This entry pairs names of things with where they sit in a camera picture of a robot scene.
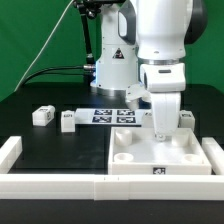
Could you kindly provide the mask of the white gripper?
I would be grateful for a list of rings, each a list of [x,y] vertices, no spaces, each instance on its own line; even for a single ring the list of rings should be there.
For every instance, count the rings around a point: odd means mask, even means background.
[[[185,65],[142,64],[140,80],[126,89],[126,104],[130,110],[137,110],[139,99],[149,102],[155,137],[165,141],[178,127],[181,92],[186,88]]]

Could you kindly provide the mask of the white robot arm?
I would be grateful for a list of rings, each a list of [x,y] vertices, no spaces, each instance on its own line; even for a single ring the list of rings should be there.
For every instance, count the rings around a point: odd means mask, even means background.
[[[185,46],[207,26],[204,0],[124,0],[102,5],[102,53],[91,89],[126,94],[132,110],[151,104],[154,133],[163,141],[179,125],[186,88]]]

